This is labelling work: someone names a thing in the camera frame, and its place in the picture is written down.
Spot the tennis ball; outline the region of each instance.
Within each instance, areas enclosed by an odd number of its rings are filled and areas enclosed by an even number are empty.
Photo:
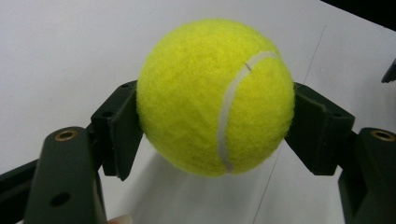
[[[293,82],[276,46],[237,21],[193,21],[167,34],[148,56],[136,91],[147,139],[196,175],[256,167],[293,117]]]

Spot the round hole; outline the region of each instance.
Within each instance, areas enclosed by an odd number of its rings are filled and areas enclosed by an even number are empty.
[[[50,200],[50,205],[52,207],[59,207],[67,203],[69,200],[70,200],[69,193],[60,193]]]
[[[107,112],[103,113],[102,116],[105,118],[110,118],[111,116],[113,116],[113,112],[107,111]]]
[[[396,137],[393,134],[387,133],[384,131],[375,130],[375,131],[372,131],[371,134],[372,134],[372,136],[374,136],[382,141],[387,141],[387,142],[396,141]]]
[[[335,117],[337,117],[337,118],[341,118],[341,117],[343,117],[343,115],[342,115],[342,114],[340,114],[340,113],[333,113],[332,115],[333,115],[333,116],[335,116]]]
[[[55,140],[58,142],[67,141],[77,135],[75,130],[66,130],[55,135]]]

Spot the ball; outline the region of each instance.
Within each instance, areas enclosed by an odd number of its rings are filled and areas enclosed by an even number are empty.
[[[277,149],[293,118],[293,82],[274,43],[225,19],[167,34],[137,80],[141,128],[186,172],[241,174]]]

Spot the curved white line on ball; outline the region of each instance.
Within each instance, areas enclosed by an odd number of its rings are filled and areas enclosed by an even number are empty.
[[[219,127],[217,138],[219,157],[228,173],[233,170],[233,165],[231,164],[228,156],[226,130],[228,124],[228,117],[230,115],[231,106],[233,104],[233,98],[235,97],[235,92],[238,88],[239,83],[244,79],[244,77],[250,74],[256,63],[266,58],[279,58],[279,56],[273,51],[260,51],[258,54],[251,57],[236,75],[235,79],[228,86],[227,91],[224,94],[222,107],[219,113]]]

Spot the white surface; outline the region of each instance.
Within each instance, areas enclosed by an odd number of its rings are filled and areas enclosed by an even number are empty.
[[[44,138],[85,127],[120,84],[137,79],[161,37],[222,17],[277,44],[293,78],[357,117],[396,132],[395,84],[380,80],[396,34],[319,0],[1,1],[0,174],[39,156]],[[344,223],[337,178],[313,176],[286,144],[244,175],[185,174],[143,140],[131,176],[102,176],[109,218],[134,224]]]

